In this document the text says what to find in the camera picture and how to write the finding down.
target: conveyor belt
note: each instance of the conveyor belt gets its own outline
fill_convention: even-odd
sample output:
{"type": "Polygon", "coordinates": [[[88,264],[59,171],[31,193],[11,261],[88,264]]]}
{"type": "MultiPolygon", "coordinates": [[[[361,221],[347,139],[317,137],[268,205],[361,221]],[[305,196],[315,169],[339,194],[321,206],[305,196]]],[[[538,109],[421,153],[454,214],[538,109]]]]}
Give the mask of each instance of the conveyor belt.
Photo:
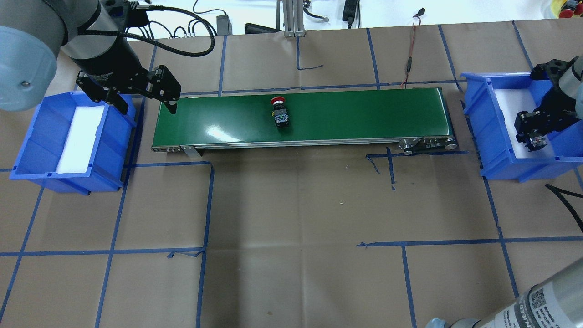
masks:
{"type": "Polygon", "coordinates": [[[275,95],[183,98],[162,107],[152,150],[398,142],[453,136],[441,88],[286,94],[291,126],[277,129],[275,95]]]}

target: blue tape line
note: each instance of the blue tape line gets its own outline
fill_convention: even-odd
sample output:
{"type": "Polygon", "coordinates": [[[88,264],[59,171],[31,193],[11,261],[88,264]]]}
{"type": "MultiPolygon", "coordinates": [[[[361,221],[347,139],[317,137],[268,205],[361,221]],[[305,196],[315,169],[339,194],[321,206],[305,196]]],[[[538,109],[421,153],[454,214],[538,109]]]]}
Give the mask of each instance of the blue tape line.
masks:
{"type": "Polygon", "coordinates": [[[213,204],[213,189],[215,188],[215,168],[210,165],[209,195],[206,199],[206,224],[204,247],[209,246],[210,211],[213,204]]]}
{"type": "Polygon", "coordinates": [[[4,311],[6,311],[6,306],[8,305],[8,299],[10,298],[10,293],[12,292],[12,287],[14,287],[14,282],[16,280],[16,275],[18,273],[18,269],[20,268],[20,262],[22,261],[23,253],[26,248],[26,243],[29,241],[30,232],[33,229],[34,219],[36,218],[36,214],[38,211],[38,206],[40,205],[40,200],[43,197],[44,187],[40,187],[38,191],[38,197],[36,203],[34,203],[34,210],[32,215],[30,216],[30,222],[28,227],[26,228],[26,233],[24,235],[24,240],[22,241],[22,245],[20,247],[20,253],[18,258],[16,259],[16,265],[14,266],[14,270],[12,271],[12,276],[10,278],[10,283],[8,284],[8,289],[6,290],[6,295],[4,296],[4,301],[2,302],[2,307],[0,308],[0,322],[2,322],[2,317],[4,317],[4,311]]]}
{"type": "MultiPolygon", "coordinates": [[[[468,124],[468,130],[472,134],[472,139],[474,142],[474,146],[476,149],[477,142],[476,137],[473,134],[472,123],[470,122],[469,117],[466,117],[466,123],[468,124]]],[[[483,169],[482,165],[482,157],[480,157],[480,152],[477,152],[478,160],[480,161],[480,170],[483,169]]],[[[498,238],[500,240],[500,246],[502,247],[502,254],[504,255],[504,261],[506,262],[506,269],[508,270],[508,277],[510,278],[510,285],[512,286],[512,291],[514,293],[514,297],[518,297],[518,288],[516,286],[516,280],[514,278],[514,271],[512,270],[512,264],[510,263],[510,256],[508,255],[508,250],[506,248],[506,242],[504,239],[504,234],[502,233],[502,228],[500,227],[499,219],[498,219],[498,212],[496,211],[496,205],[494,204],[494,197],[492,197],[492,191],[490,190],[490,183],[486,179],[486,177],[482,177],[484,181],[484,186],[486,188],[486,194],[488,196],[488,202],[490,202],[490,209],[492,210],[492,216],[494,217],[494,224],[496,225],[496,230],[498,231],[498,238]]]]}
{"type": "Polygon", "coordinates": [[[322,85],[322,86],[302,86],[301,90],[317,89],[343,89],[343,88],[367,88],[369,86],[388,85],[388,83],[368,83],[368,84],[351,84],[351,85],[322,85]]]}
{"type": "MultiPolygon", "coordinates": [[[[407,84],[431,84],[431,83],[436,83],[436,84],[446,84],[446,83],[458,83],[458,82],[467,82],[466,80],[463,81],[457,81],[457,80],[436,80],[436,81],[417,81],[417,82],[407,82],[407,84]]],[[[391,82],[388,85],[394,86],[394,85],[401,85],[403,82],[391,82]]]]}
{"type": "Polygon", "coordinates": [[[216,95],[218,91],[182,92],[181,96],[216,95]]]}
{"type": "Polygon", "coordinates": [[[532,66],[531,58],[528,56],[528,53],[526,52],[526,47],[524,46],[524,43],[522,42],[522,37],[520,37],[520,32],[518,31],[518,26],[516,26],[516,22],[514,20],[512,20],[512,26],[514,26],[514,32],[516,32],[516,38],[518,39],[518,43],[520,44],[520,48],[522,49],[522,53],[524,54],[524,58],[526,58],[528,66],[532,70],[534,68],[534,66],[532,66]]]}
{"type": "Polygon", "coordinates": [[[0,257],[8,256],[66,256],[66,255],[108,255],[108,254],[155,254],[155,253],[183,253],[204,252],[205,247],[172,247],[172,248],[145,248],[145,249],[99,249],[99,250],[41,250],[32,252],[5,252],[0,257]]]}
{"type": "MultiPolygon", "coordinates": [[[[583,236],[559,236],[559,237],[525,237],[504,238],[505,243],[545,243],[545,242],[581,242],[583,236]]],[[[455,239],[455,240],[410,240],[400,242],[373,242],[360,243],[356,247],[394,247],[394,246],[438,246],[438,245],[478,245],[500,243],[501,239],[455,239]]]]}
{"type": "Polygon", "coordinates": [[[119,207],[119,210],[117,212],[117,218],[115,219],[115,228],[113,230],[113,237],[111,238],[110,254],[107,257],[106,273],[105,273],[105,277],[103,278],[103,286],[101,287],[101,294],[99,296],[99,305],[97,307],[97,317],[95,319],[95,328],[99,328],[99,324],[101,322],[101,312],[103,311],[103,302],[105,301],[105,297],[106,297],[107,283],[109,281],[109,273],[111,270],[111,261],[113,259],[113,251],[115,249],[115,242],[117,240],[117,233],[118,233],[118,230],[120,228],[120,220],[121,220],[121,214],[122,214],[123,209],[124,209],[125,195],[128,191],[127,185],[129,182],[130,170],[131,169],[128,169],[128,171],[126,173],[126,178],[125,178],[125,183],[124,183],[125,187],[124,187],[124,191],[121,194],[120,207],[119,207]]]}
{"type": "MultiPolygon", "coordinates": [[[[391,157],[413,157],[419,155],[429,155],[429,156],[440,156],[440,155],[466,155],[469,154],[469,151],[442,151],[442,152],[426,152],[426,153],[414,153],[411,155],[405,155],[403,153],[392,153],[391,157]]],[[[366,155],[366,158],[385,158],[388,157],[385,153],[370,153],[366,155]]]]}
{"type": "Polygon", "coordinates": [[[296,68],[297,68],[297,70],[303,71],[305,69],[314,69],[314,68],[319,68],[319,67],[323,67],[323,66],[324,65],[308,67],[308,68],[300,68],[300,37],[297,36],[296,37],[296,68]]]}
{"type": "Polygon", "coordinates": [[[387,147],[387,158],[389,160],[389,173],[391,175],[391,188],[395,191],[395,173],[393,172],[393,154],[391,149],[387,147]]]}
{"type": "Polygon", "coordinates": [[[410,240],[401,242],[360,243],[356,247],[478,245],[495,244],[498,242],[500,242],[499,239],[410,240]]]}
{"type": "Polygon", "coordinates": [[[36,252],[24,252],[24,256],[58,256],[58,255],[106,255],[110,251],[101,250],[42,250],[36,252]]]}
{"type": "MultiPolygon", "coordinates": [[[[157,47],[154,47],[154,50],[152,51],[152,59],[150,60],[150,70],[152,70],[152,66],[154,65],[154,59],[156,58],[156,49],[157,47]]],[[[143,118],[144,118],[144,112],[146,111],[146,98],[142,97],[142,104],[140,105],[140,114],[138,115],[138,126],[136,127],[136,130],[134,132],[134,142],[132,145],[132,151],[130,152],[129,155],[129,163],[130,164],[134,164],[134,161],[137,160],[137,150],[140,144],[140,141],[142,139],[142,129],[143,129],[143,118]]],[[[115,241],[117,240],[117,233],[118,230],[120,228],[120,220],[121,220],[121,214],[123,212],[124,209],[124,202],[125,202],[125,195],[128,191],[128,183],[129,183],[129,177],[131,175],[132,172],[132,168],[131,165],[130,167],[126,168],[126,173],[125,173],[125,181],[124,181],[124,186],[123,186],[123,191],[121,194],[121,199],[120,199],[120,207],[117,211],[117,217],[115,219],[115,227],[113,230],[113,236],[111,237],[111,245],[110,245],[110,254],[107,257],[107,265],[106,265],[106,272],[105,275],[103,277],[103,285],[101,286],[101,294],[99,296],[99,304],[97,307],[97,315],[95,318],[95,328],[99,328],[99,324],[101,322],[101,313],[103,311],[103,302],[105,301],[105,297],[106,297],[106,290],[107,290],[107,283],[109,281],[109,274],[110,274],[110,270],[111,270],[111,261],[113,259],[113,254],[114,254],[114,249],[115,249],[115,241]]]]}
{"type": "MultiPolygon", "coordinates": [[[[210,211],[212,209],[213,203],[213,190],[215,188],[215,168],[210,166],[210,178],[209,178],[209,195],[206,201],[206,225],[205,225],[205,240],[204,247],[209,244],[209,230],[210,230],[210,211]]],[[[205,271],[206,271],[206,252],[202,254],[201,263],[201,274],[198,281],[198,304],[196,306],[196,328],[201,326],[201,315],[202,315],[202,293],[205,285],[205,271]]]]}
{"type": "Polygon", "coordinates": [[[201,328],[202,293],[205,284],[206,252],[202,253],[201,274],[198,278],[198,298],[196,302],[196,328],[201,328]]]}
{"type": "Polygon", "coordinates": [[[227,53],[227,36],[224,36],[223,52],[220,59],[219,92],[218,92],[219,97],[223,95],[224,58],[226,53],[227,53]]]}
{"type": "Polygon", "coordinates": [[[583,236],[506,238],[507,243],[580,242],[583,236]]]}
{"type": "Polygon", "coordinates": [[[373,164],[374,170],[375,170],[375,171],[376,171],[378,174],[381,174],[381,172],[379,172],[379,171],[378,171],[377,165],[374,163],[374,160],[373,160],[373,159],[372,159],[370,156],[368,156],[368,155],[366,155],[366,159],[368,159],[368,161],[369,161],[369,162],[371,162],[371,163],[373,164]]]}
{"type": "Polygon", "coordinates": [[[407,286],[407,299],[409,300],[411,326],[413,328],[417,328],[417,320],[415,319],[415,306],[413,304],[413,292],[411,291],[411,278],[409,277],[409,264],[407,262],[407,251],[405,250],[405,245],[401,245],[401,253],[403,256],[403,270],[405,272],[405,285],[407,286]]]}
{"type": "Polygon", "coordinates": [[[226,90],[223,93],[248,93],[248,92],[274,92],[274,91],[287,91],[299,89],[299,86],[293,86],[290,88],[269,88],[269,89],[247,89],[247,90],[226,90]]]}
{"type": "Polygon", "coordinates": [[[190,256],[190,257],[198,257],[200,254],[204,253],[205,250],[201,250],[200,252],[195,252],[193,254],[193,252],[170,252],[170,254],[168,254],[168,258],[172,259],[174,257],[175,254],[182,254],[182,255],[186,255],[186,256],[190,256]]]}
{"type": "Polygon", "coordinates": [[[154,46],[152,50],[152,57],[150,59],[150,71],[154,68],[154,60],[156,59],[156,50],[158,50],[158,46],[154,46]]]}
{"type": "Polygon", "coordinates": [[[441,35],[441,41],[443,41],[443,46],[445,48],[445,54],[447,55],[447,60],[449,61],[449,67],[451,68],[451,73],[454,76],[454,81],[456,86],[458,86],[458,90],[462,91],[462,88],[459,86],[458,77],[455,74],[455,67],[454,61],[451,59],[451,53],[449,53],[449,47],[447,46],[447,41],[445,40],[445,34],[443,33],[443,29],[441,28],[441,24],[437,25],[439,28],[439,33],[441,35]]]}
{"type": "Polygon", "coordinates": [[[579,186],[581,187],[581,190],[583,190],[583,179],[581,179],[581,174],[579,174],[579,169],[574,169],[573,171],[575,171],[575,175],[577,176],[577,181],[579,181],[579,186]]]}
{"type": "Polygon", "coordinates": [[[374,55],[374,47],[373,47],[373,38],[370,36],[370,29],[366,28],[366,34],[368,37],[368,46],[370,47],[370,55],[373,59],[373,68],[374,68],[374,80],[377,81],[377,90],[381,89],[381,86],[378,85],[378,68],[377,68],[377,57],[374,55]]]}
{"type": "Polygon", "coordinates": [[[157,166],[188,166],[188,165],[212,165],[210,162],[207,161],[200,161],[200,162],[176,162],[176,163],[143,163],[143,164],[134,164],[132,165],[133,168],[155,168],[157,166]]]}
{"type": "Polygon", "coordinates": [[[508,276],[510,278],[510,284],[512,285],[512,291],[514,292],[514,297],[518,297],[518,288],[516,286],[516,280],[514,279],[514,271],[512,270],[512,265],[510,264],[510,257],[508,255],[508,250],[506,249],[506,242],[504,241],[504,234],[502,233],[502,228],[498,224],[499,223],[498,212],[496,211],[496,205],[494,204],[494,198],[492,197],[490,184],[488,183],[486,177],[482,177],[482,180],[484,181],[484,186],[486,187],[486,194],[488,195],[488,201],[490,202],[490,209],[492,210],[492,216],[494,217],[494,223],[496,224],[496,230],[498,231],[498,238],[500,240],[500,246],[502,247],[504,261],[506,262],[506,269],[508,270],[508,276]]]}

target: red wire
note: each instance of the red wire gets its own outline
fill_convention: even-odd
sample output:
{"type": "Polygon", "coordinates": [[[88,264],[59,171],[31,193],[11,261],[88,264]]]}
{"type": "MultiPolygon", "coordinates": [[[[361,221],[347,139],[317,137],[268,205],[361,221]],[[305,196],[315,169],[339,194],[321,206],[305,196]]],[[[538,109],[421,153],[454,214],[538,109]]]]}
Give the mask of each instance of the red wire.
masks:
{"type": "MultiPolygon", "coordinates": [[[[419,25],[421,25],[421,17],[415,15],[413,18],[419,19],[419,25]]],[[[413,48],[415,46],[415,31],[417,30],[417,26],[413,23],[413,35],[411,36],[411,44],[409,45],[409,57],[413,57],[413,48]]],[[[407,82],[409,81],[409,72],[405,72],[405,80],[401,83],[401,89],[407,88],[407,82]]]]}

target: black cable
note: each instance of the black cable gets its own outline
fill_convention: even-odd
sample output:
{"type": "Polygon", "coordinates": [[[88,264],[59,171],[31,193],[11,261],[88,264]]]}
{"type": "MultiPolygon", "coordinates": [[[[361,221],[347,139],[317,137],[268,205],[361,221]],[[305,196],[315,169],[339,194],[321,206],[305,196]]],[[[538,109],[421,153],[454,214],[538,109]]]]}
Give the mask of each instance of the black cable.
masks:
{"type": "Polygon", "coordinates": [[[172,35],[173,37],[177,37],[177,36],[176,36],[176,32],[178,32],[178,30],[179,30],[179,29],[182,29],[182,31],[184,32],[184,36],[186,36],[186,35],[187,35],[187,34],[186,34],[186,30],[184,29],[184,27],[182,27],[182,26],[178,26],[178,27],[176,27],[176,29],[174,29],[174,34],[172,35]]]}
{"type": "Polygon", "coordinates": [[[199,15],[202,15],[202,14],[204,14],[204,13],[209,13],[209,12],[214,12],[214,11],[220,11],[220,12],[223,12],[223,14],[224,14],[224,15],[226,15],[226,14],[227,14],[227,12],[226,12],[226,11],[224,11],[224,10],[222,10],[222,9],[211,9],[211,10],[209,10],[209,11],[205,11],[205,12],[196,12],[196,11],[194,11],[194,7],[196,7],[196,4],[197,4],[197,3],[198,3],[198,0],[196,0],[196,1],[194,2],[194,4],[192,5],[192,12],[193,12],[193,13],[197,13],[197,14],[199,14],[199,15]]]}
{"type": "Polygon", "coordinates": [[[363,21],[362,14],[360,13],[360,0],[357,1],[358,7],[356,7],[356,16],[359,18],[359,28],[361,27],[361,23],[363,21]]]}
{"type": "Polygon", "coordinates": [[[213,51],[213,49],[215,48],[215,36],[213,35],[212,29],[210,28],[211,25],[209,24],[209,22],[207,22],[206,20],[202,19],[201,17],[197,16],[196,14],[190,12],[190,11],[186,11],[184,9],[180,9],[180,8],[174,8],[174,7],[165,7],[165,6],[150,6],[149,8],[144,9],[145,11],[173,11],[173,12],[179,12],[179,13],[184,13],[186,15],[189,15],[193,18],[198,19],[206,28],[206,30],[209,32],[210,35],[210,46],[207,50],[205,51],[201,51],[200,53],[189,53],[187,51],[183,51],[183,50],[179,50],[176,48],[172,48],[169,47],[163,43],[160,43],[156,40],[149,40],[146,37],[143,36],[139,36],[137,34],[133,34],[133,33],[126,33],[126,32],[117,32],[117,31],[102,31],[102,30],[85,30],[82,32],[79,32],[78,35],[97,35],[97,36],[122,36],[122,37],[129,37],[132,39],[136,39],[136,40],[140,40],[140,41],[144,41],[147,42],[149,44],[153,44],[154,46],[158,47],[158,48],[162,48],[166,51],[169,51],[171,53],[174,54],[178,54],[178,55],[183,55],[186,57],[202,57],[204,55],[208,55],[210,54],[211,51],[213,51]]]}
{"type": "Polygon", "coordinates": [[[143,29],[142,34],[146,33],[145,34],[146,35],[145,37],[147,37],[147,38],[149,38],[149,39],[152,40],[152,36],[150,35],[150,32],[147,31],[147,28],[145,26],[138,27],[138,28],[140,29],[140,31],[142,31],[142,29],[143,29]]]}
{"type": "Polygon", "coordinates": [[[170,34],[170,37],[172,37],[172,32],[171,32],[171,31],[168,29],[168,27],[166,27],[164,24],[161,24],[161,23],[159,23],[159,22],[157,22],[157,21],[155,21],[155,20],[151,20],[151,21],[150,21],[150,22],[147,24],[147,25],[148,25],[148,27],[150,28],[150,31],[152,31],[152,27],[150,26],[150,24],[152,24],[152,23],[156,23],[156,24],[160,25],[161,27],[163,27],[163,28],[164,28],[164,30],[166,30],[166,32],[168,32],[168,34],[170,34]]]}
{"type": "Polygon", "coordinates": [[[142,36],[143,36],[143,37],[146,37],[146,35],[144,34],[144,31],[142,31],[142,29],[141,29],[141,28],[139,28],[139,27],[138,27],[138,30],[140,30],[140,32],[142,32],[142,36]]]}
{"type": "Polygon", "coordinates": [[[315,15],[311,12],[308,11],[307,8],[304,8],[304,12],[306,15],[308,15],[309,17],[313,17],[313,18],[318,18],[318,19],[322,19],[322,20],[328,20],[328,18],[324,17],[324,16],[320,16],[320,15],[315,15]]]}
{"type": "Polygon", "coordinates": [[[581,221],[581,218],[579,217],[579,215],[577,214],[577,212],[575,211],[573,206],[571,206],[571,204],[569,204],[567,199],[561,193],[563,193],[565,195],[569,195],[569,196],[579,197],[579,198],[583,198],[583,194],[573,193],[572,191],[560,189],[560,188],[552,186],[551,184],[548,184],[548,183],[545,184],[545,187],[547,187],[550,191],[552,191],[553,194],[555,194],[555,196],[557,196],[559,198],[559,200],[563,203],[563,205],[565,205],[565,207],[569,210],[569,212],[571,213],[571,215],[575,219],[575,222],[577,222],[579,229],[581,230],[581,232],[583,232],[583,221],[581,221]]]}
{"type": "Polygon", "coordinates": [[[155,40],[156,37],[154,36],[154,31],[152,31],[152,27],[150,26],[150,23],[148,23],[147,25],[147,29],[150,31],[150,39],[155,40]]]}
{"type": "Polygon", "coordinates": [[[190,22],[188,22],[188,33],[190,33],[190,24],[191,24],[192,22],[197,22],[197,21],[198,21],[197,19],[193,19],[193,20],[191,20],[190,22]]]}
{"type": "MultiPolygon", "coordinates": [[[[196,22],[194,22],[194,24],[192,24],[192,34],[195,34],[195,33],[194,33],[194,27],[195,27],[195,26],[196,26],[196,24],[198,24],[198,23],[200,23],[200,21],[196,21],[196,22]]],[[[217,33],[217,31],[215,30],[215,28],[214,28],[212,25],[210,26],[210,28],[213,30],[213,33],[215,34],[215,36],[218,36],[218,33],[217,33]]]]}
{"type": "Polygon", "coordinates": [[[315,14],[311,13],[311,12],[308,10],[308,8],[310,7],[310,4],[311,4],[311,1],[310,1],[310,0],[304,0],[304,13],[305,13],[306,15],[308,15],[309,17],[313,17],[313,18],[321,19],[321,20],[323,20],[324,22],[328,22],[328,21],[330,21],[330,20],[328,19],[328,17],[325,17],[325,16],[320,16],[320,15],[315,15],[315,14]]]}

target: power adapter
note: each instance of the power adapter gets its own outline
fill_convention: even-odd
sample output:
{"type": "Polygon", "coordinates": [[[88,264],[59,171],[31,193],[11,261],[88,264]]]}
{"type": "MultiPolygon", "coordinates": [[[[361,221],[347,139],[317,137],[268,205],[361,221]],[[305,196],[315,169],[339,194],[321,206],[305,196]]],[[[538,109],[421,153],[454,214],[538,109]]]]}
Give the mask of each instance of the power adapter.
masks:
{"type": "Polygon", "coordinates": [[[342,21],[348,23],[348,28],[352,27],[356,17],[356,6],[359,0],[346,0],[344,3],[344,12],[342,13],[342,21]]]}
{"type": "Polygon", "coordinates": [[[217,16],[217,35],[233,35],[233,26],[228,15],[217,16]]]}

